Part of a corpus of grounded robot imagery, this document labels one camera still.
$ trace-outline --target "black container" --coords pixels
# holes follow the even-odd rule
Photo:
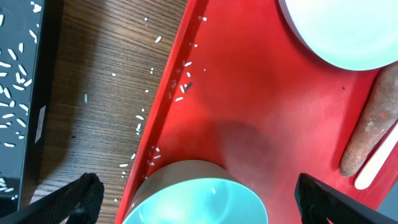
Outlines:
[[[37,186],[62,7],[0,0],[0,177],[14,188],[0,191],[0,218],[27,206]]]

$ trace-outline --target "teal bowl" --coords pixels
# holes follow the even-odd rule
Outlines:
[[[165,166],[138,189],[123,224],[268,223],[261,199],[206,161]]]

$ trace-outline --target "white spatula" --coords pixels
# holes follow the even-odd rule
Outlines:
[[[364,190],[371,185],[372,181],[383,166],[397,141],[398,125],[395,124],[390,134],[379,146],[377,151],[372,155],[370,160],[365,164],[359,175],[356,177],[354,185],[358,190]]]

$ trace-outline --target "red tray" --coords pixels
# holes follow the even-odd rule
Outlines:
[[[189,0],[116,223],[145,176],[185,159],[228,170],[262,198],[270,223],[300,223],[294,188],[301,172],[377,208],[396,181],[397,150],[366,190],[338,170],[377,73],[314,55],[275,0]],[[190,82],[183,94],[180,85]],[[157,146],[162,157],[152,159]]]

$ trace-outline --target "wood grain surface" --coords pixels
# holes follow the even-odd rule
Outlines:
[[[32,202],[94,172],[105,185],[98,223],[114,223],[130,157],[141,138],[135,116],[149,114],[186,3],[65,0],[40,180]],[[123,163],[129,166],[120,168]]]

